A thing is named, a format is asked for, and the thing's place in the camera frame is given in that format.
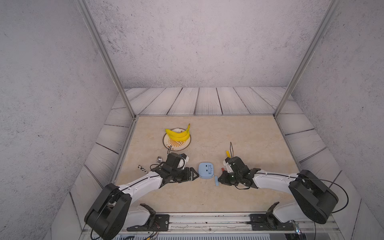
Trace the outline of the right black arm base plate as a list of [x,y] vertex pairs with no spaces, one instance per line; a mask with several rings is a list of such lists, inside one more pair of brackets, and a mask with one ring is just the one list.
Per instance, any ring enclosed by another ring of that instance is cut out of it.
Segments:
[[275,202],[265,214],[251,214],[250,221],[246,224],[251,225],[253,231],[293,231],[293,223],[280,222],[273,214],[273,210],[280,202]]

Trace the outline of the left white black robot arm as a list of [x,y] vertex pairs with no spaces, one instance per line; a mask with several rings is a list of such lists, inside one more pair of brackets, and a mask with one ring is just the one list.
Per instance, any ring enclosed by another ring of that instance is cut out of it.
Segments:
[[135,202],[166,184],[196,180],[199,173],[186,166],[188,160],[185,154],[170,153],[165,161],[154,164],[145,176],[131,183],[106,185],[85,215],[85,224],[103,240],[113,239],[122,229],[152,231],[156,211]]

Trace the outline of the aluminium front rail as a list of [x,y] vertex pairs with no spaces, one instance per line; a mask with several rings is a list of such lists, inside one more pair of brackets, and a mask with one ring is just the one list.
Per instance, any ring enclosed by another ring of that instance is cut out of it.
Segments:
[[324,224],[309,219],[271,227],[264,213],[161,213],[151,227],[123,228],[116,240],[342,240],[333,217]]

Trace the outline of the aluminium frame post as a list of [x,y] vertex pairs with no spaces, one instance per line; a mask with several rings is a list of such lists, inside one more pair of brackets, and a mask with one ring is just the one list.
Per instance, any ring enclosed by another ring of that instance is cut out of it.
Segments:
[[327,31],[327,28],[329,27],[330,23],[332,22],[332,19],[334,18],[339,6],[340,6],[341,1],[340,0],[332,0],[330,2],[330,5],[325,12],[325,15],[320,22],[317,30],[315,31],[314,36],[312,37],[312,40],[310,41],[307,50],[305,51],[305,54],[303,55],[293,77],[291,78],[285,93],[283,94],[283,97],[276,108],[273,116],[275,120],[278,118],[278,116],[282,113],[282,110],[288,101],[289,96],[292,94],[293,90],[295,89],[296,85],[298,84],[302,74],[304,73],[307,65],[309,64],[313,54],[316,51],[317,46],[321,42],[324,34]]
[[122,101],[125,105],[125,107],[128,109],[128,113],[130,114],[130,116],[135,119],[136,118],[136,114],[134,113],[133,109],[132,109],[132,106],[130,104],[130,101],[126,95],[126,92],[123,88],[123,85],[119,79],[119,76],[118,76],[118,73],[112,63],[112,60],[108,54],[108,51],[105,47],[105,44],[103,43],[103,40],[100,36],[100,33],[97,29],[97,26],[92,18],[92,15],[91,15],[91,12],[87,6],[87,3],[86,1],[84,0],[76,0],[75,1],[79,10],[80,10],[80,13],[82,14],[83,16],[83,19],[85,21],[85,24],[87,25],[87,28],[93,38],[93,41],[95,42],[98,50],[99,50],[99,53],[103,59],[103,62],[105,63],[106,67],[107,67],[107,70],[112,78],[112,81],[113,83],[115,84],[118,92],[119,92],[119,95],[120,97],[122,98]]

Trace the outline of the right aluminium frame post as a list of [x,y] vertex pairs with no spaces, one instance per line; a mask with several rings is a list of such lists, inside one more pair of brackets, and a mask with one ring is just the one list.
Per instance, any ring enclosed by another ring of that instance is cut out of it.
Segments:
[[330,23],[332,22],[332,19],[334,18],[339,6],[340,6],[341,1],[340,0],[332,0],[330,2],[330,5],[325,12],[325,15],[320,22],[317,30],[315,31],[314,36],[312,37],[312,40],[310,41],[307,50],[305,51],[305,54],[303,55],[293,77],[291,78],[285,93],[283,94],[283,97],[276,108],[273,116],[275,120],[278,118],[278,116],[282,113],[282,110],[288,101],[289,96],[292,94],[293,90],[295,89],[296,85],[298,84],[302,74],[304,73],[307,65],[309,64],[313,54],[316,51],[317,46],[321,42],[324,34],[327,31],[327,28],[329,27]]

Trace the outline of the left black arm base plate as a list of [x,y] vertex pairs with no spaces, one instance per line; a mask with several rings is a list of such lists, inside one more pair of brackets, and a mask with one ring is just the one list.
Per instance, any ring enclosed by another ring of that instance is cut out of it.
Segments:
[[150,206],[140,204],[129,209],[123,230],[128,232],[167,232],[169,223],[170,215],[158,214]]

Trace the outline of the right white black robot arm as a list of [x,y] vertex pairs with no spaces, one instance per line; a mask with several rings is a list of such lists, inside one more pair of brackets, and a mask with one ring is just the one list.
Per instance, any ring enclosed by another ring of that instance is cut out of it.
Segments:
[[244,186],[249,189],[270,189],[290,194],[294,200],[281,205],[272,204],[266,212],[266,221],[275,227],[279,223],[310,219],[325,224],[339,202],[338,196],[311,171],[298,174],[271,173],[258,168],[249,169],[241,158],[226,158],[225,169],[219,183],[227,186]]

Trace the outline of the round patterned plate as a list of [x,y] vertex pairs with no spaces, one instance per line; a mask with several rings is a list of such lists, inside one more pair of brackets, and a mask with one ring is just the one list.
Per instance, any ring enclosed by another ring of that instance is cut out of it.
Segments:
[[[175,128],[175,129],[172,129],[172,131],[180,133],[185,131],[185,129]],[[189,146],[189,144],[191,143],[191,139],[192,137],[190,134],[190,138],[186,142],[175,142],[171,140],[169,136],[165,133],[163,137],[163,144],[167,149],[170,149],[171,151],[181,151],[186,149]]]

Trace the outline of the yellow banana bunch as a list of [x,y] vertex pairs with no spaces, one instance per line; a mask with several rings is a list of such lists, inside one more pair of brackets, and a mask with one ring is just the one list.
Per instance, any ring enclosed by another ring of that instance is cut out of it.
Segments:
[[175,142],[186,142],[190,138],[190,125],[183,132],[177,133],[169,129],[165,129],[169,138]]

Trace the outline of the left aluminium frame post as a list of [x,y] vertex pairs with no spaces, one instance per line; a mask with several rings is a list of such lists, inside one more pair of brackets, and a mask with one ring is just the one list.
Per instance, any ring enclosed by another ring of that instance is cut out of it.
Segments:
[[87,28],[93,38],[93,41],[95,42],[98,50],[99,50],[99,53],[103,59],[103,62],[105,63],[106,67],[107,67],[107,70],[112,78],[112,81],[113,83],[115,84],[118,92],[119,92],[119,95],[120,97],[122,98],[122,101],[125,105],[125,107],[128,109],[128,113],[130,114],[130,116],[135,119],[136,118],[136,114],[134,113],[133,109],[132,109],[132,106],[130,104],[130,101],[126,95],[126,92],[123,88],[123,85],[119,79],[119,76],[118,76],[118,73],[112,63],[112,60],[108,54],[108,51],[105,47],[105,44],[103,43],[103,40],[100,36],[100,33],[97,29],[97,26],[92,18],[92,15],[91,15],[91,12],[87,6],[87,3],[86,1],[84,0],[76,0],[75,1],[79,10],[80,10],[80,13],[82,14],[83,16],[83,19],[85,21],[85,24],[87,25]]

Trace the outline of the light blue alarm clock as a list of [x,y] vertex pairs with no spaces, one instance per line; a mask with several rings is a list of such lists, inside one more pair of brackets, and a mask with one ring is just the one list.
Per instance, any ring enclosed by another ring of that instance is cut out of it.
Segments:
[[211,179],[214,177],[214,166],[212,163],[203,162],[199,164],[198,173],[202,179]]

